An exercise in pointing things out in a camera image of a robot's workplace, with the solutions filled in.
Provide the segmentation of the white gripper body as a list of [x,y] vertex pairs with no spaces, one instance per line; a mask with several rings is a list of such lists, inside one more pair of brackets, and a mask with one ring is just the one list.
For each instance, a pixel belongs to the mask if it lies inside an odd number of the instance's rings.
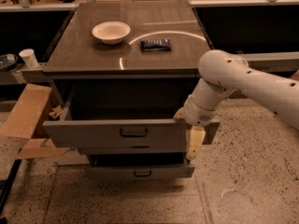
[[185,121],[194,126],[207,126],[216,115],[218,102],[212,99],[202,99],[199,103],[193,95],[189,95],[183,106]]

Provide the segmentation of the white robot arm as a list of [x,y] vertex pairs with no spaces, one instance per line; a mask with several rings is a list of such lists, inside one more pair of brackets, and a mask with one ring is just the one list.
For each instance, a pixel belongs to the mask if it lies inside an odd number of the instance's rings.
[[211,123],[221,101],[233,91],[277,114],[291,126],[299,128],[299,83],[249,67],[239,55],[214,49],[198,62],[201,76],[193,92],[175,114],[190,125],[186,130],[186,158],[196,158],[206,136],[205,127]]

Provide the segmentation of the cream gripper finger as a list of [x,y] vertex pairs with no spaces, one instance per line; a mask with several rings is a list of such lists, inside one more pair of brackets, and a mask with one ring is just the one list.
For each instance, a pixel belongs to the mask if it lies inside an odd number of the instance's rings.
[[206,131],[203,126],[192,126],[186,131],[186,158],[194,160],[204,143]]
[[184,108],[181,107],[174,115],[174,119],[185,119]]

